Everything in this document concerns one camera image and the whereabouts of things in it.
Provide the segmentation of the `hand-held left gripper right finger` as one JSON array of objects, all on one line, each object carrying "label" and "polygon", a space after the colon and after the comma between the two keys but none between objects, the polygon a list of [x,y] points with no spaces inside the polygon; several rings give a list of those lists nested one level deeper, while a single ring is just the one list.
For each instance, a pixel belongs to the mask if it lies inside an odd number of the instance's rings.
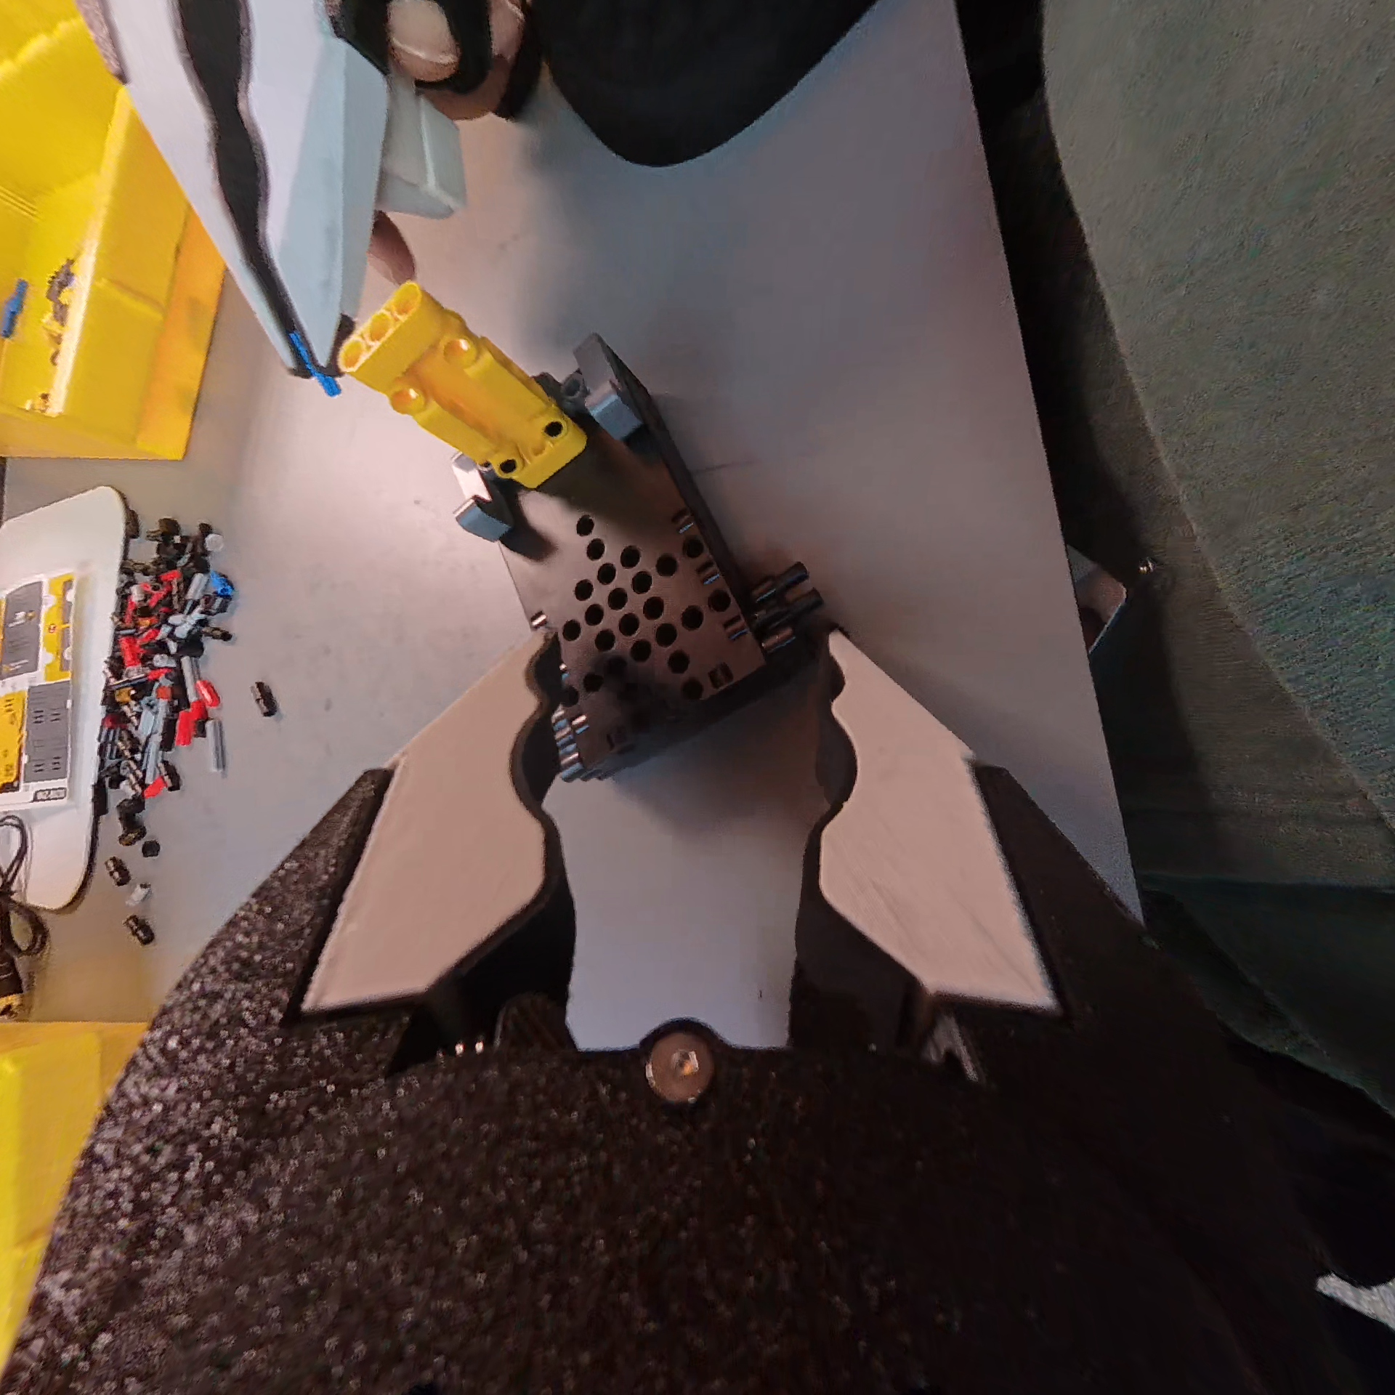
[{"label": "hand-held left gripper right finger", "polygon": [[1058,1012],[975,747],[845,631],[824,644],[811,908],[930,1002]]}]

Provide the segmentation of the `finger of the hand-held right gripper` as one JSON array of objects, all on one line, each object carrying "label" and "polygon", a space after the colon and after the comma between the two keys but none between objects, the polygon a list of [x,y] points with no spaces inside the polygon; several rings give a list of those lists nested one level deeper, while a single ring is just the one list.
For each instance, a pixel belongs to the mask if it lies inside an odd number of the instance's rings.
[{"label": "finger of the hand-held right gripper", "polygon": [[464,161],[450,124],[390,60],[386,0],[256,5],[251,107],[266,149],[266,243],[303,320],[296,353],[338,376],[383,212],[450,214]]},{"label": "finger of the hand-held right gripper", "polygon": [[266,149],[256,126],[256,5],[154,0],[74,5],[104,64],[137,104],[184,195],[202,214],[236,288],[276,353],[296,353],[303,320],[266,243]]}]

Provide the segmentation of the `person's right hand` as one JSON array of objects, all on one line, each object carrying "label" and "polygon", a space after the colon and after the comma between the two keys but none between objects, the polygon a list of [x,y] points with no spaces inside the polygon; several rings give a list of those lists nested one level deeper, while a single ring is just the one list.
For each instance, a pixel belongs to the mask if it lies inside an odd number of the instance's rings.
[{"label": "person's right hand", "polygon": [[531,5],[520,0],[390,0],[390,60],[444,93],[473,93],[512,68]]}]

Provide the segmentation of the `sticker sheet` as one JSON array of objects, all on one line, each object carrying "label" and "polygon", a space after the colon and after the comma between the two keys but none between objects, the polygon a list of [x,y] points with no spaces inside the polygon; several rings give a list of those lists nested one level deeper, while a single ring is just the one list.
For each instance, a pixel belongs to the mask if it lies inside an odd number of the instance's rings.
[{"label": "sticker sheet", "polygon": [[82,573],[40,573],[0,602],[0,808],[70,800]]}]

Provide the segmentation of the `white stand base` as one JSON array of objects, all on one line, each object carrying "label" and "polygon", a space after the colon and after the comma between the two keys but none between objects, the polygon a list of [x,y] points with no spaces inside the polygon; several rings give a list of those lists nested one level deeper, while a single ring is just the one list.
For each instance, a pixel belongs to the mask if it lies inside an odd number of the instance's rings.
[{"label": "white stand base", "polygon": [[90,486],[90,495],[63,497],[52,509],[3,519],[0,529],[0,591],[45,573],[82,573],[66,805],[90,805],[94,795],[123,560],[127,560],[127,501],[120,486]]}]

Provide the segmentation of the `pile of loose lego pieces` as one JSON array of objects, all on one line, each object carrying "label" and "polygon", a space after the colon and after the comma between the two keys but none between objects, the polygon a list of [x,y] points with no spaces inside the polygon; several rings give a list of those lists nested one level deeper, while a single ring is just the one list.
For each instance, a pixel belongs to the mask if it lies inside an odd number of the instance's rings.
[{"label": "pile of loose lego pieces", "polygon": [[202,758],[224,775],[224,720],[211,650],[224,650],[236,580],[223,563],[224,537],[211,519],[154,515],[148,529],[127,509],[127,546],[114,591],[114,650],[104,656],[94,822],[114,822],[120,850],[99,853],[104,879],[127,890],[123,931],[149,950],[149,874],[161,835],[149,812],[184,791]]}]

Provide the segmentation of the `black lego model yellow beam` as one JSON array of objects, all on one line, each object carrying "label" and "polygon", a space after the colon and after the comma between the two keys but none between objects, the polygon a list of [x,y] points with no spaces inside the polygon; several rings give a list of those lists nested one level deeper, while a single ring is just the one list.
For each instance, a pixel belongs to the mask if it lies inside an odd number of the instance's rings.
[{"label": "black lego model yellow beam", "polygon": [[502,549],[528,624],[561,644],[562,780],[615,775],[811,656],[809,566],[737,566],[660,400],[606,338],[585,338],[562,382],[528,376],[404,283],[338,364],[454,449],[454,526]]}]

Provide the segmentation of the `yellow storage bin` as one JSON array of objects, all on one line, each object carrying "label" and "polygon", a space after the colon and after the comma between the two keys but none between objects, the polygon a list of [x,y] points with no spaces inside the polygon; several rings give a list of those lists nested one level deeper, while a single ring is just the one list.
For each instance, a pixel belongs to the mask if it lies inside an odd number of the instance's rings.
[{"label": "yellow storage bin", "polygon": [[94,1133],[148,1024],[0,1024],[0,1357],[28,1311],[28,1293]]},{"label": "yellow storage bin", "polygon": [[66,0],[0,5],[0,300],[74,257],[52,415],[3,457],[184,458],[223,252]]}]

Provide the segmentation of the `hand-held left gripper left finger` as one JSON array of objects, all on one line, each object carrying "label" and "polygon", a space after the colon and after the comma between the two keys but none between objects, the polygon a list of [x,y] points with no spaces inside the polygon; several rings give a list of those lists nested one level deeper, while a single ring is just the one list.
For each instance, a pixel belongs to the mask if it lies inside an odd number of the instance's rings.
[{"label": "hand-held left gripper left finger", "polygon": [[579,916],[546,812],[561,780],[561,644],[515,644],[386,767],[386,795],[303,990],[308,1020],[569,1004]]}]

